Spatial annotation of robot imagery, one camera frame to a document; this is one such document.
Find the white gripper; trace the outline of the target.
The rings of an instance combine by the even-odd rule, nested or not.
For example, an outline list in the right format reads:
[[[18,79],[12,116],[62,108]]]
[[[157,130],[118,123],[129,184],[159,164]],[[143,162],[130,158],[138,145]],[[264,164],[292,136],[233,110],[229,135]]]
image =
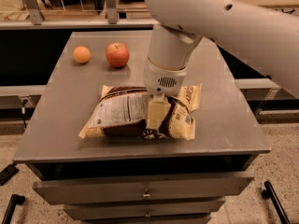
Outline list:
[[[158,130],[170,110],[166,96],[178,93],[186,77],[187,69],[164,68],[147,59],[144,66],[143,80],[147,91],[153,95],[149,100],[147,128]]]

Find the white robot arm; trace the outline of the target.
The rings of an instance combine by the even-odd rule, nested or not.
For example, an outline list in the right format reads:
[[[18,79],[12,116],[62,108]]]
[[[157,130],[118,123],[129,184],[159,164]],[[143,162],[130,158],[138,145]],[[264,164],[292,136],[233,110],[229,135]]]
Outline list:
[[[202,38],[268,75],[299,97],[299,18],[237,0],[145,0],[153,26],[144,84],[153,96],[147,127],[156,130],[178,93]]]

